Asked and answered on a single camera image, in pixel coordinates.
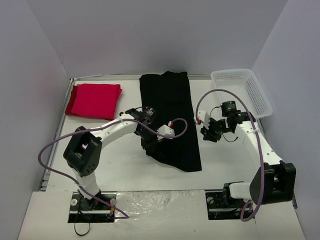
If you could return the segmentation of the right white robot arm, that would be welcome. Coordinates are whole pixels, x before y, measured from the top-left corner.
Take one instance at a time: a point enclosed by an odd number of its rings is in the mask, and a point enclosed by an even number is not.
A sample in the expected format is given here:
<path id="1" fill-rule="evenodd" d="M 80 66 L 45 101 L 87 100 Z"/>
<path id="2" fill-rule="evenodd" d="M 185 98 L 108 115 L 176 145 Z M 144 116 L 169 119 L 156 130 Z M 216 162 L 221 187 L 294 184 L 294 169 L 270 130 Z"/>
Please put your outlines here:
<path id="1" fill-rule="evenodd" d="M 223 134 L 233 133 L 247 149 L 252 160 L 259 161 L 259 167 L 251 182 L 232 182 L 224 185 L 222 202 L 229 207 L 240 199 L 254 204 L 275 204 L 289 202 L 294 196 L 297 170 L 292 163 L 286 163 L 268 144 L 247 111 L 240 111 L 235 101 L 220 106 L 222 119 L 215 120 L 205 110 L 197 112 L 195 120 L 201 125 L 203 140 L 218 142 Z"/>

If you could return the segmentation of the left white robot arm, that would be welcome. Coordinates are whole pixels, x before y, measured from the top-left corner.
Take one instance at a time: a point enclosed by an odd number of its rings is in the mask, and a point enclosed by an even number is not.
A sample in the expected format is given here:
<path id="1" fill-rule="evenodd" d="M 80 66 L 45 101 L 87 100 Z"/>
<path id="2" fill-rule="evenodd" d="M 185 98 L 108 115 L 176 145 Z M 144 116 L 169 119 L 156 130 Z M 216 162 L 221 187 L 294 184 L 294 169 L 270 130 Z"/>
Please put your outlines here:
<path id="1" fill-rule="evenodd" d="M 142 111 L 131 108 L 120 113 L 119 118 L 112 120 L 110 127 L 71 137 L 63 157 L 72 168 L 79 185 L 84 188 L 78 191 L 83 196 L 82 203 L 89 209 L 95 209 L 101 203 L 101 190 L 97 185 L 95 170 L 99 165 L 102 149 L 131 133 L 141 137 L 145 142 L 156 143 L 156 135 L 135 122 L 139 121 L 149 127 L 156 115 L 156 111 L 151 107 L 145 107 Z"/>

